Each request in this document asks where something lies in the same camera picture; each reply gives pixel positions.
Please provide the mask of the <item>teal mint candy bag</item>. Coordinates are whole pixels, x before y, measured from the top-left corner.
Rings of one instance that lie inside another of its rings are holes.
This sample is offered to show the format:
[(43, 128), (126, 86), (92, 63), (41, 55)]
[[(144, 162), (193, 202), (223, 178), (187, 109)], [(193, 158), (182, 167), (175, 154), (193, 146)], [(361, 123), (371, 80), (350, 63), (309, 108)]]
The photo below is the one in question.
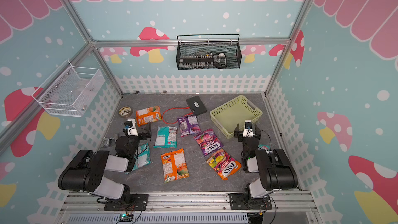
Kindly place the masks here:
[(176, 126), (158, 127), (154, 148), (176, 148), (177, 130)]

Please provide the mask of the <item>purple Fox's candy bag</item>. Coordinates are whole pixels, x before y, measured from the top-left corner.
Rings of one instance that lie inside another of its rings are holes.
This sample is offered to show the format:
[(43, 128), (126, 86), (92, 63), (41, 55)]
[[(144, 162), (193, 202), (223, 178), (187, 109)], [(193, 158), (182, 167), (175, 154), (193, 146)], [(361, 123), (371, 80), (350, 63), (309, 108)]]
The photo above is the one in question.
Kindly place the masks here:
[(213, 129), (208, 129), (194, 137), (204, 157), (224, 147)]

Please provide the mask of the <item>orange Fox's fruits candy bag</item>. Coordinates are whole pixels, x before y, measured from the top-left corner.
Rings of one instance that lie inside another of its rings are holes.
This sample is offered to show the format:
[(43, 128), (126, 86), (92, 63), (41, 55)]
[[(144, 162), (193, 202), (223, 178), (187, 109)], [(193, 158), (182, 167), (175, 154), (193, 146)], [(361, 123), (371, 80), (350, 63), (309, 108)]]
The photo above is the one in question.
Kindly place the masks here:
[(228, 180), (228, 177), (241, 169), (241, 163), (234, 159), (224, 149), (214, 152), (207, 164), (220, 176), (222, 180)]

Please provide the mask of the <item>orange mango candy bag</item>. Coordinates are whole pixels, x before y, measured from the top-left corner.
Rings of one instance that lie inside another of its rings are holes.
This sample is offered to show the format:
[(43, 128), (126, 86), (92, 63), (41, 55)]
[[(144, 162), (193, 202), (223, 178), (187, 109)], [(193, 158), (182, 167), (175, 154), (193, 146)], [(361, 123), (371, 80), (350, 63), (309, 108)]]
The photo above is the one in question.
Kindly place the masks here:
[(164, 183), (190, 176), (183, 148), (161, 155)]

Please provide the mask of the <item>teal Fox's candy bag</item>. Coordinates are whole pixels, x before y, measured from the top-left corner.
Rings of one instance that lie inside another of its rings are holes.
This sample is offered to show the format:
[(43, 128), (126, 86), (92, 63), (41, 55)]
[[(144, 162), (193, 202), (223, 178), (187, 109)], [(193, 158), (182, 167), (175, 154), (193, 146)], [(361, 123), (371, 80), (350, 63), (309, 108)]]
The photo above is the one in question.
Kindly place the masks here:
[(258, 148), (262, 150), (270, 150), (270, 147), (268, 145), (259, 145)]

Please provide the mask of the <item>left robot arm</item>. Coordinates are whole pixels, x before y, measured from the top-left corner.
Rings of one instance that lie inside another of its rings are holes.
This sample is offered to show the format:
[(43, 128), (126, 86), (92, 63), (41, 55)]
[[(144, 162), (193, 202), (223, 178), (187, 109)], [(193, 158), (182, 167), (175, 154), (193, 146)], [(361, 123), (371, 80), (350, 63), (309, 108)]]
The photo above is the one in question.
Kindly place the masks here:
[(59, 176), (58, 187), (97, 196), (105, 211), (144, 211), (147, 194), (132, 194), (128, 185), (117, 183), (104, 173), (130, 173), (139, 168), (139, 157), (149, 150), (147, 144), (141, 146), (140, 142), (152, 137), (151, 124), (137, 127), (134, 119), (128, 119), (123, 133), (115, 142), (115, 155), (109, 150), (80, 150)]

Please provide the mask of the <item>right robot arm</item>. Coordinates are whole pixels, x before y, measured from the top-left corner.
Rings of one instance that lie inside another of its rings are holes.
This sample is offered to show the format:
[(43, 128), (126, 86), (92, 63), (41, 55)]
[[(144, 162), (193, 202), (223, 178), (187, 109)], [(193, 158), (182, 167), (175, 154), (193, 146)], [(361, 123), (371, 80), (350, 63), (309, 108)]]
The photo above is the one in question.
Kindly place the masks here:
[(242, 130), (239, 125), (234, 130), (234, 137), (242, 143), (243, 171), (259, 177), (248, 183), (243, 193), (230, 194), (232, 210), (267, 211), (272, 209), (271, 194), (298, 186), (296, 172), (283, 149), (259, 148), (261, 133), (251, 121), (246, 121)]

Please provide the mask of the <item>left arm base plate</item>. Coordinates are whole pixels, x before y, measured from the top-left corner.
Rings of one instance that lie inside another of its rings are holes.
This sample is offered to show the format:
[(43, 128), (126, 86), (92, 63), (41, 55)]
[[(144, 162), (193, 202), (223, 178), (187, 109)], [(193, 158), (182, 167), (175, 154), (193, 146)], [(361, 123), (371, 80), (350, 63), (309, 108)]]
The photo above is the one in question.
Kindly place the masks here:
[(130, 194), (119, 200), (107, 200), (104, 211), (145, 211), (148, 194)]

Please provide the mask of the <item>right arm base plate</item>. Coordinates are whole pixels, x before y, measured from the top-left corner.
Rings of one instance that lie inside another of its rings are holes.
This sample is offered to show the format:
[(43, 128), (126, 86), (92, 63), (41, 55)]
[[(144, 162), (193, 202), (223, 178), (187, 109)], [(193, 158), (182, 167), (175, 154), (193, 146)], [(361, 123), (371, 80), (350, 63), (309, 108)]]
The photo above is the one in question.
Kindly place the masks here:
[(270, 197), (252, 198), (246, 193), (231, 193), (226, 195), (226, 202), (229, 203), (231, 210), (271, 210), (272, 203)]

